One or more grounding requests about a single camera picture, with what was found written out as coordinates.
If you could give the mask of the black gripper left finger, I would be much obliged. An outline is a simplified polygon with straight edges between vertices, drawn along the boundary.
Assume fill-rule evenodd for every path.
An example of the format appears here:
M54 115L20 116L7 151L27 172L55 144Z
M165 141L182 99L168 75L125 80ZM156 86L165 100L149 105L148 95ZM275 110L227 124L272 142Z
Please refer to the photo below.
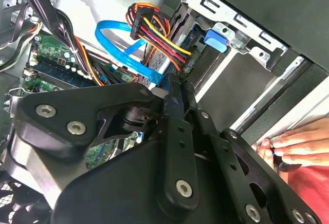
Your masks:
M163 97L123 83L26 95L15 110L6 170L37 188L53 211L195 210L185 119L194 93L174 74L161 90Z

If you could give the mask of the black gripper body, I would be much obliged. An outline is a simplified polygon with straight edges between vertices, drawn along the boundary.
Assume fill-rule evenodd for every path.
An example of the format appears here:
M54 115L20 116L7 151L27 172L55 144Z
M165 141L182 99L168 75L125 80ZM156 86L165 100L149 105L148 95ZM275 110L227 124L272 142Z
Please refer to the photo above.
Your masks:
M145 142L65 188L52 223L223 223L191 137Z

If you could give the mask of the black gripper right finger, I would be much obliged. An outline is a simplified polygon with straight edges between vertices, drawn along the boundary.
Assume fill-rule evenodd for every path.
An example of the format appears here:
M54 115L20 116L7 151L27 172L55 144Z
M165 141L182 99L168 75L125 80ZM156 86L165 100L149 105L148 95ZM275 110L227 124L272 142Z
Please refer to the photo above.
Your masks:
M182 85L197 152L205 154L211 179L200 180L219 198L223 223L319 223L315 212L231 129L219 133L197 107L193 87Z

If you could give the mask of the person right hand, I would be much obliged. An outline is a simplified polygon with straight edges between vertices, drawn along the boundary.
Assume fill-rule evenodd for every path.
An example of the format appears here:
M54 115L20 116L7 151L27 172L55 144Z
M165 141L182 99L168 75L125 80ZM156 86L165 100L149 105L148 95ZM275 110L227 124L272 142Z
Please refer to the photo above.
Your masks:
M278 139L279 136L273 137L271 139L266 138L259 144L253 144L252 148L286 183L288 183L288 173L278 169L277 165L274 163L275 155L272 151L271 143Z

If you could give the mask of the person left hand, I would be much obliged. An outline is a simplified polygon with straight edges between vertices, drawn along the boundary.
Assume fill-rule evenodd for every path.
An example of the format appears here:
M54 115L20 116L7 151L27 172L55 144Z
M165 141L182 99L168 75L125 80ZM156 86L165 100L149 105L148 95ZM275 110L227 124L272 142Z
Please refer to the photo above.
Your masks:
M328 166L328 118L285 132L272 145L287 164Z

